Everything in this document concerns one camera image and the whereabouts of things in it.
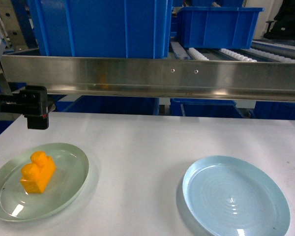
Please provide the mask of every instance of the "white wall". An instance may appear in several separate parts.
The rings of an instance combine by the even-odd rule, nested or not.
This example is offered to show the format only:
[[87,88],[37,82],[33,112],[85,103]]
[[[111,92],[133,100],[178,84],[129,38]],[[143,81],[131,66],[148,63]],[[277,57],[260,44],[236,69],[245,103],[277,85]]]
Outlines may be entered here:
[[262,7],[264,12],[259,14],[254,39],[261,39],[266,32],[266,21],[273,20],[278,13],[283,0],[247,0],[246,7]]

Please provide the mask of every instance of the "black bag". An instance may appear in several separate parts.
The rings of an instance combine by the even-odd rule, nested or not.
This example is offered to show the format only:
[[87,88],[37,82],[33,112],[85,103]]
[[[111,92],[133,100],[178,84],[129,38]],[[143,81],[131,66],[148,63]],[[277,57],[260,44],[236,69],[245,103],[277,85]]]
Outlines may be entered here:
[[274,19],[272,30],[265,33],[264,38],[295,40],[295,0],[283,0]]

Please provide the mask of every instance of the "metal beam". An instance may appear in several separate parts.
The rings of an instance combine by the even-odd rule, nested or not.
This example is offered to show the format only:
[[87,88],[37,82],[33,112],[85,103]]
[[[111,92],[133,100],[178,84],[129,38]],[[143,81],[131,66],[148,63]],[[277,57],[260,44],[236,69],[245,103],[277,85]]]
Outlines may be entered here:
[[49,93],[295,101],[295,64],[5,55],[9,82]]
[[18,0],[0,0],[0,17],[14,50],[37,47],[25,6]]

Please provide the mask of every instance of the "plate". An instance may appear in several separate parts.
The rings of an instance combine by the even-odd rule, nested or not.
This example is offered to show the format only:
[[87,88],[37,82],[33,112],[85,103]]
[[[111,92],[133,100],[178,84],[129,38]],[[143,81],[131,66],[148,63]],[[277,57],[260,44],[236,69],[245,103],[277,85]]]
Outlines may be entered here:
[[[20,184],[21,168],[38,150],[51,156],[57,169],[44,193],[28,194]],[[74,145],[46,144],[23,152],[0,169],[0,219],[31,221],[64,209],[81,192],[88,172],[87,156]]]
[[284,236],[290,225],[288,203],[275,182],[233,157],[196,161],[182,191],[192,216],[214,236]]

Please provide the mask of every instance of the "plate rim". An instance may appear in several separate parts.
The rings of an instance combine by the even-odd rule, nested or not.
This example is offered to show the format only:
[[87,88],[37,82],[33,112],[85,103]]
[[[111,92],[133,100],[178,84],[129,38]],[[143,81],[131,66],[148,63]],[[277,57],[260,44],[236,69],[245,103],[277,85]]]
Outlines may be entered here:
[[239,162],[241,163],[242,165],[245,165],[247,166],[248,168],[251,168],[251,169],[254,169],[256,171],[258,171],[260,174],[262,174],[264,177],[266,177],[274,186],[274,188],[276,188],[276,190],[278,190],[278,193],[281,194],[281,197],[282,200],[284,201],[284,207],[287,207],[288,209],[288,224],[287,224],[287,227],[284,229],[284,232],[282,235],[279,235],[279,236],[284,236],[286,235],[290,225],[291,225],[291,210],[290,210],[290,206],[289,206],[289,203],[283,193],[283,191],[281,190],[281,188],[276,184],[276,182],[274,182],[274,180],[269,177],[264,171],[262,171],[261,169],[259,169],[258,167],[256,167],[255,165],[253,164],[250,164],[249,162],[247,161],[244,161],[242,159],[239,159],[239,158],[235,158],[235,157],[230,157],[230,156],[224,156],[224,155],[211,155],[211,156],[206,156],[206,157],[202,157],[200,159],[198,159],[197,161],[195,161],[194,163],[192,163],[189,168],[187,169],[187,171],[185,172],[183,178],[182,178],[182,195],[183,195],[183,200],[185,201],[186,205],[187,205],[187,208],[189,210],[189,212],[191,213],[191,215],[193,216],[193,218],[199,223],[199,225],[205,230],[207,231],[209,234],[211,234],[212,236],[219,236],[217,235],[215,232],[213,232],[212,229],[208,229],[206,227],[204,227],[204,225],[198,220],[198,217],[196,216],[196,214],[191,210],[191,203],[190,201],[188,201],[188,185],[189,185],[189,182],[192,181],[192,178],[194,177],[194,174],[195,172],[197,171],[197,169],[195,169],[195,167],[201,163],[201,162],[204,162],[208,159],[211,159],[211,158],[225,158],[225,159],[230,159],[232,161],[236,161],[236,162]]
[[59,211],[62,211],[64,208],[66,208],[70,203],[72,203],[77,197],[78,195],[81,193],[82,189],[84,188],[86,182],[87,182],[87,179],[89,177],[89,158],[88,156],[86,155],[86,153],[80,149],[78,146],[76,145],[73,145],[73,144],[69,144],[69,143],[61,143],[61,142],[58,142],[58,143],[47,143],[47,144],[42,144],[42,145],[38,145],[38,146],[34,146],[34,147],[30,147],[30,148],[27,148],[25,149],[24,151],[18,153],[17,155],[15,155],[13,158],[11,158],[10,160],[8,160],[5,164],[3,164],[1,167],[0,167],[0,172],[3,171],[4,168],[8,167],[9,165],[13,164],[13,162],[16,162],[14,163],[14,168],[12,169],[10,167],[10,172],[4,176],[4,179],[2,180],[3,182],[3,185],[6,183],[6,181],[9,179],[9,177],[12,175],[12,173],[14,173],[15,169],[17,169],[21,164],[23,164],[23,161],[21,160],[18,160],[18,159],[22,159],[22,156],[27,153],[27,152],[35,152],[35,150],[42,150],[48,146],[53,146],[53,145],[61,145],[62,146],[67,146],[67,147],[72,147],[72,148],[75,148],[77,151],[81,152],[83,154],[83,161],[86,163],[85,165],[85,172],[84,172],[84,180],[83,180],[83,183],[81,184],[81,186],[79,187],[79,189],[76,191],[76,193],[74,195],[71,196],[70,199],[68,199],[66,202],[64,202],[62,205],[58,206],[57,208],[43,214],[43,215],[40,215],[40,216],[37,216],[37,217],[34,217],[34,218],[27,218],[27,219],[24,219],[24,218],[3,218],[0,216],[0,220],[2,221],[6,221],[6,222],[29,222],[29,221],[35,221],[35,220],[38,220],[38,219],[43,219],[43,218],[47,218],[51,215],[54,215],[56,213],[58,213]]

